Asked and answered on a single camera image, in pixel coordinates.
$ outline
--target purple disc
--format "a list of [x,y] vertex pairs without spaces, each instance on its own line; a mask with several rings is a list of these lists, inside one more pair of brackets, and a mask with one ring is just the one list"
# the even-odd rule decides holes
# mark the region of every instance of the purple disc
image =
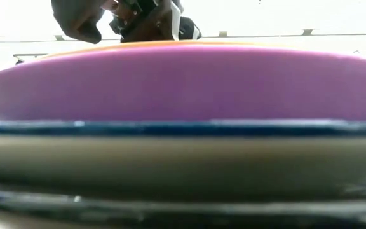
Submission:
[[366,120],[366,59],[251,45],[104,50],[0,71],[0,120]]

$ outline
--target white background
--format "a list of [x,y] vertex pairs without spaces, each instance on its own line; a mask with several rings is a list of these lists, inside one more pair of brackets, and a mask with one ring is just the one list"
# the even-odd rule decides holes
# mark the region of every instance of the white background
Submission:
[[[366,33],[366,0],[182,0],[205,36],[228,31],[229,36]],[[98,28],[104,38],[117,38],[106,15]],[[63,34],[53,18],[50,0],[0,0],[0,40],[54,40]],[[366,56],[366,36],[318,36],[301,38],[232,38],[230,40],[279,43],[300,48]],[[103,41],[113,45],[117,41]],[[0,43],[0,69],[12,66],[13,54],[55,53],[93,46],[84,42]]]

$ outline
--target white wall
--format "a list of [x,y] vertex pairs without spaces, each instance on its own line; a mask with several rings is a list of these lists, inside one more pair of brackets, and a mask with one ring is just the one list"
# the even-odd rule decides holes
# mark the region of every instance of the white wall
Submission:
[[[249,41],[256,43],[284,44],[299,48],[329,52],[352,53],[359,50],[366,56],[366,36],[311,36],[298,38],[205,38],[203,40]],[[0,43],[0,70],[15,65],[14,54],[58,53],[93,46],[107,46],[117,41],[103,41],[98,45],[80,41],[42,43]]]

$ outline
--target blurry surface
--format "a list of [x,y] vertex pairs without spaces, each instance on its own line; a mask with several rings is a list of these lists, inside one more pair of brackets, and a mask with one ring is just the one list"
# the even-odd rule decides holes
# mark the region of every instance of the blurry surface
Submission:
[[15,215],[0,212],[0,229],[110,229],[107,226],[87,226],[70,224],[54,220],[39,219],[26,215]]
[[0,137],[0,181],[116,200],[366,198],[366,137]]

